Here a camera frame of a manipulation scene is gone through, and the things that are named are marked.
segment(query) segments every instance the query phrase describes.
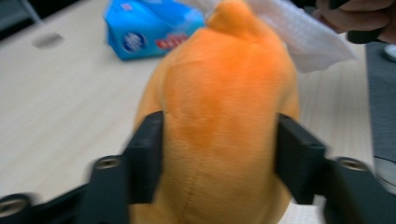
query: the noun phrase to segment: wet wipes pack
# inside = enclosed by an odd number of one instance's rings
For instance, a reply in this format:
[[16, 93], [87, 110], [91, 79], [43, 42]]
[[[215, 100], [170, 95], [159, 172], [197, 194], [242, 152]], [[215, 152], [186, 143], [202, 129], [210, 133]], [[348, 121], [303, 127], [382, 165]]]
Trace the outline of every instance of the wet wipes pack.
[[202, 13], [174, 0], [112, 0], [106, 41], [122, 60], [160, 56], [205, 26]]

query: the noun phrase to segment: orange plush toy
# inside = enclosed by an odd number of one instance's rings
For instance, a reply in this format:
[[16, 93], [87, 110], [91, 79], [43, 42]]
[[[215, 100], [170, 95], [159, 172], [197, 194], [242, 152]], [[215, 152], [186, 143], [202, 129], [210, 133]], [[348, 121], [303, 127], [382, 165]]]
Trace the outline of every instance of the orange plush toy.
[[225, 0], [154, 72], [137, 112], [163, 111], [163, 174], [134, 224], [277, 223], [290, 194], [275, 173], [277, 113], [297, 119], [285, 45], [242, 0]]

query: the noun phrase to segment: white object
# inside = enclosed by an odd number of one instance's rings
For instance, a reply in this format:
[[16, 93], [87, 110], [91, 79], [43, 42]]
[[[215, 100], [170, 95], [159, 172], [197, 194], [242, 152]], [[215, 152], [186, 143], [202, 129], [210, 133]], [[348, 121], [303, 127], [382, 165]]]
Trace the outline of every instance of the white object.
[[385, 55], [394, 62], [396, 62], [396, 45], [387, 45], [384, 48]]
[[[221, 0], [178, 0], [209, 15]], [[305, 14], [289, 0], [246, 0], [250, 8], [287, 44], [300, 72], [324, 70], [357, 59], [345, 39]]]

